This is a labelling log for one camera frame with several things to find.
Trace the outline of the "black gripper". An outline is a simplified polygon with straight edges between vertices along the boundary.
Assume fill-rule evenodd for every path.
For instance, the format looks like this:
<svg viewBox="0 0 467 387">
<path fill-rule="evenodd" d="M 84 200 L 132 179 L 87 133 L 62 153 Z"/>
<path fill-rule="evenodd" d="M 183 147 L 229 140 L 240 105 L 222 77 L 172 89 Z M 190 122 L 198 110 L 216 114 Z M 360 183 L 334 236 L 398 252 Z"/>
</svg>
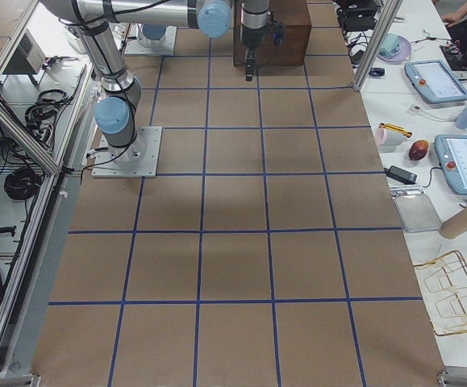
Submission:
<svg viewBox="0 0 467 387">
<path fill-rule="evenodd" d="M 240 26 L 240 39 L 247 48 L 245 56 L 245 81 L 252 81 L 256 70 L 256 52 L 262 45 L 266 28 L 252 29 L 245 25 Z"/>
</svg>

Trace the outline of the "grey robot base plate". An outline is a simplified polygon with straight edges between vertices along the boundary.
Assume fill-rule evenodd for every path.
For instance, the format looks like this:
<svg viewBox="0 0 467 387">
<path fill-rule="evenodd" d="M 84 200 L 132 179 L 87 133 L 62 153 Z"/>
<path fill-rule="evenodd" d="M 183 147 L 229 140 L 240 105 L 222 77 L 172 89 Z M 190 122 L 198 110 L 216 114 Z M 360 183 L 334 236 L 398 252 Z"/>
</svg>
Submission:
<svg viewBox="0 0 467 387">
<path fill-rule="evenodd" d="M 136 141 L 117 159 L 121 150 L 111 148 L 96 155 L 96 167 L 93 167 L 94 178 L 133 178 L 155 177 L 163 127 L 140 127 Z"/>
</svg>

